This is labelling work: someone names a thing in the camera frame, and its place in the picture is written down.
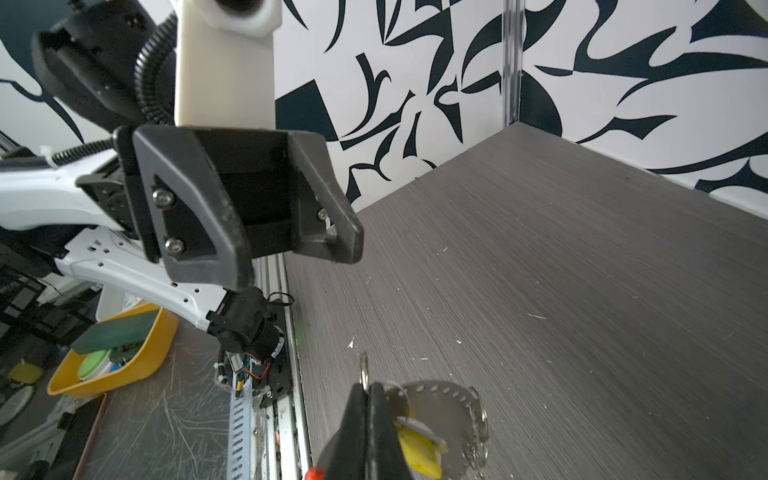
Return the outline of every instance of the wallpaper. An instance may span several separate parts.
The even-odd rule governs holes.
[[[166,1],[141,3],[156,22],[170,13]],[[283,0],[278,128],[325,135],[353,207],[370,205],[501,130],[501,11],[501,0]],[[69,15],[65,3],[5,13],[0,102],[15,114],[0,130],[33,150],[105,137],[35,80],[32,32]]]
[[[768,217],[768,2],[525,7],[525,123]]]

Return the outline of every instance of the yellow tray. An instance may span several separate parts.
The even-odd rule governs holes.
[[[171,343],[174,341],[179,319],[166,309],[162,309],[151,303],[143,303],[132,309],[104,320],[123,318],[139,313],[157,311],[154,321],[144,345],[141,346],[136,356],[126,363],[121,369],[100,376],[97,379],[81,382],[78,378],[78,369],[86,355],[78,355],[70,350],[64,361],[56,369],[56,373],[48,383],[49,395],[69,395],[76,399],[88,399],[92,396],[114,390],[123,385],[146,379],[160,368],[168,355]]]

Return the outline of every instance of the yellow object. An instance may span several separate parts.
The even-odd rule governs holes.
[[[406,463],[414,470],[437,480],[442,477],[442,467],[437,456],[437,446],[432,440],[413,430],[396,426],[397,438]]]
[[[168,355],[170,345],[174,341],[176,328],[179,326],[179,319],[173,313],[157,305],[142,303],[104,321],[109,322],[154,310],[157,311],[157,318],[152,330],[144,341],[144,345],[130,362],[107,375],[81,382],[78,378],[78,369],[86,355],[78,355],[74,350],[70,350],[48,383],[48,394],[64,394],[76,399],[88,399],[129,383],[146,379],[155,373]]]
[[[43,372],[44,370],[39,366],[32,365],[22,359],[21,362],[11,369],[8,378],[14,382],[34,385],[43,376]]]

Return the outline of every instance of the screw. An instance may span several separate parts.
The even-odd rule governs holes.
[[[178,238],[169,238],[168,240],[165,240],[165,251],[171,255],[183,253],[185,248],[187,248],[187,246]]]
[[[168,208],[176,201],[176,196],[164,188],[158,188],[152,192],[152,200],[154,204],[160,208]]]

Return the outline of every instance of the light green lid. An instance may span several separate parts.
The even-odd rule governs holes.
[[[80,364],[78,377],[83,379],[92,374],[101,365],[104,359],[107,358],[107,355],[109,355],[109,350],[99,350],[98,352],[89,353],[88,356],[83,359],[83,363]]]

